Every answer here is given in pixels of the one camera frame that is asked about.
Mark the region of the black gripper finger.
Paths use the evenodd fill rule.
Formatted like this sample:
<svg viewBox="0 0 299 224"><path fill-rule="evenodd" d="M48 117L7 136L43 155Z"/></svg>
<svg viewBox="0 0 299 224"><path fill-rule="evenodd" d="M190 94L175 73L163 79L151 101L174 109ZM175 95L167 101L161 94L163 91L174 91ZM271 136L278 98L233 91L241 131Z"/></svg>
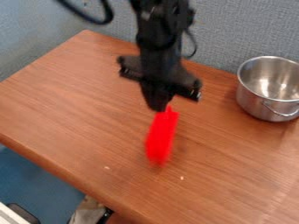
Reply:
<svg viewBox="0 0 299 224"><path fill-rule="evenodd" d="M165 112L169 102L174 98L174 92L166 87L158 89L158 111Z"/></svg>
<svg viewBox="0 0 299 224"><path fill-rule="evenodd" d="M145 101L147 103L149 108L157 111L158 106L157 106L157 100L155 100L155 86L150 82L143 81L141 83L141 88L142 88L142 93L143 93Z"/></svg>

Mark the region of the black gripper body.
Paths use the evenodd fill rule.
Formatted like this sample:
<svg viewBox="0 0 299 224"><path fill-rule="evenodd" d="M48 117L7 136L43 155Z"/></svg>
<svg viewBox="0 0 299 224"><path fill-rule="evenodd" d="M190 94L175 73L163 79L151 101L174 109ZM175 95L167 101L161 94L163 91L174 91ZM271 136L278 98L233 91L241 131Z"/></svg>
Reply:
<svg viewBox="0 0 299 224"><path fill-rule="evenodd" d="M183 66L182 48L171 47L162 51L143 49L139 55L123 55L116 60L120 65L120 75L136 81L150 82L155 89L158 102L158 89L167 88L174 96L198 101L202 95L202 80Z"/></svg>

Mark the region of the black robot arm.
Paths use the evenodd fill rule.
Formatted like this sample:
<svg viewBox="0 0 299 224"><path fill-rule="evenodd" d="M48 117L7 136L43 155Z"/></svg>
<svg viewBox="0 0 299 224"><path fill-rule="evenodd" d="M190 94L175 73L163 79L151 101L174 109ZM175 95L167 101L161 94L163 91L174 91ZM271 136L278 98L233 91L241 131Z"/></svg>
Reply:
<svg viewBox="0 0 299 224"><path fill-rule="evenodd" d="M183 66L183 35L190 34L195 11L189 0L130 0L141 54L118 58L120 75L136 81L146 104L157 112L166 111L173 98L198 101L202 80Z"/></svg>

